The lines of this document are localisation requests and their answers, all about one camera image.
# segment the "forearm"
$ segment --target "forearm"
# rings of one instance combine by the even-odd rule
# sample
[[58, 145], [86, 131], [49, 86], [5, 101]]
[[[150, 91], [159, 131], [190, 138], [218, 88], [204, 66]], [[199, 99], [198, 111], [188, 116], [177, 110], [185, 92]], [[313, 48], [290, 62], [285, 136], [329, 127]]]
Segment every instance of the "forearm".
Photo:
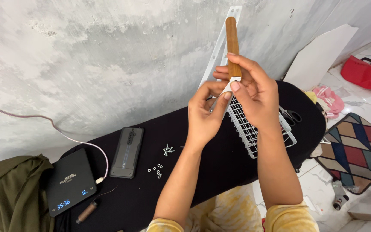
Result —
[[186, 144], [158, 198], [153, 219], [170, 219], [184, 228], [197, 184], [200, 159], [201, 149]]
[[301, 203], [300, 182], [284, 145], [281, 127], [276, 122], [258, 132], [258, 178], [266, 208]]

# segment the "oppo logo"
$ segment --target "oppo logo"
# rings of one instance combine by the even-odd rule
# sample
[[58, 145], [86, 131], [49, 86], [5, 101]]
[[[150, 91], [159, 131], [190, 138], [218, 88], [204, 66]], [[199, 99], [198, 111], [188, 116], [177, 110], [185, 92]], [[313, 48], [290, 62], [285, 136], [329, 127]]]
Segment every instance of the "oppo logo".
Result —
[[73, 180], [73, 177], [77, 176], [76, 174], [71, 174], [64, 178], [63, 181], [59, 182], [59, 184], [68, 183]]

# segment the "charging cable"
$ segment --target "charging cable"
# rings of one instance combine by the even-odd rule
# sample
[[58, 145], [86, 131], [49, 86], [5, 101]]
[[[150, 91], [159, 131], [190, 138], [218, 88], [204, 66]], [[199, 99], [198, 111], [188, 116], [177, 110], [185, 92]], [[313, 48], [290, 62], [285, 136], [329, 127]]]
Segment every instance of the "charging cable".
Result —
[[97, 145], [95, 145], [95, 144], [92, 144], [92, 143], [89, 143], [89, 142], [81, 142], [81, 141], [73, 140], [72, 138], [70, 138], [70, 137], [66, 136], [64, 133], [62, 133], [62, 131], [60, 131], [60, 130], [58, 129], [58, 127], [56, 127], [56, 126], [54, 125], [54, 121], [53, 121], [51, 118], [48, 118], [48, 117], [46, 117], [46, 116], [44, 116], [44, 115], [38, 115], [38, 114], [36, 114], [36, 115], [18, 115], [18, 114], [14, 114], [14, 113], [9, 113], [9, 112], [3, 111], [2, 109], [0, 109], [0, 113], [3, 113], [3, 114], [8, 115], [8, 116], [12, 116], [12, 117], [23, 118], [23, 119], [24, 119], [24, 118], [35, 118], [35, 117], [39, 117], [39, 118], [43, 118], [43, 119], [48, 119], [48, 120], [51, 121], [51, 125], [52, 125], [52, 127], [54, 127], [56, 130], [58, 130], [58, 132], [59, 132], [61, 135], [63, 135], [64, 137], [66, 137], [67, 139], [72, 140], [72, 141], [74, 141], [74, 142], [83, 143], [83, 144], [86, 144], [86, 145], [91, 145], [91, 146], [94, 146], [94, 147], [100, 149], [100, 151], [104, 154], [104, 157], [106, 158], [107, 169], [106, 169], [106, 174], [105, 174], [103, 177], [97, 179], [97, 180], [95, 181], [95, 183], [96, 183], [96, 184], [99, 184], [99, 183], [103, 182], [103, 180], [107, 177], [107, 174], [108, 174], [108, 158], [107, 158], [106, 153], [105, 153], [105, 152], [104, 152], [104, 151], [103, 151], [99, 146], [97, 146]]

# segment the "digital scale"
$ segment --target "digital scale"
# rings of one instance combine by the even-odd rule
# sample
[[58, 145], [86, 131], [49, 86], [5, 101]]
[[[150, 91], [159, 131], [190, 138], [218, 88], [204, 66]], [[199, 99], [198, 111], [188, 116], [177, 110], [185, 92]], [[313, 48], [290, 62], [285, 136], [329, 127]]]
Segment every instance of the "digital scale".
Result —
[[45, 186], [51, 217], [61, 214], [97, 192], [84, 149], [52, 165], [54, 169], [47, 170], [47, 185]]

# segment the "hand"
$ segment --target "hand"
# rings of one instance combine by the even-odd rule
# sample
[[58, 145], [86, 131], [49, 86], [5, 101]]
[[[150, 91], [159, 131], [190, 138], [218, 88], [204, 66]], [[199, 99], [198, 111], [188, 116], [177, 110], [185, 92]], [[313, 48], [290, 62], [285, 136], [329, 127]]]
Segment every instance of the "hand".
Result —
[[[227, 54], [228, 60], [241, 67], [241, 82], [230, 87], [243, 107], [247, 120], [259, 130], [279, 124], [279, 92], [275, 80], [260, 65], [241, 55]], [[213, 77], [228, 80], [228, 66], [217, 66]]]
[[[207, 81], [188, 102], [188, 136], [186, 147], [191, 145], [201, 151], [217, 134], [228, 100], [231, 97], [231, 92], [225, 92], [218, 97], [227, 86], [227, 83]], [[212, 98], [206, 101], [210, 94], [218, 98]], [[217, 104], [213, 112], [210, 113], [209, 109], [216, 99]]]

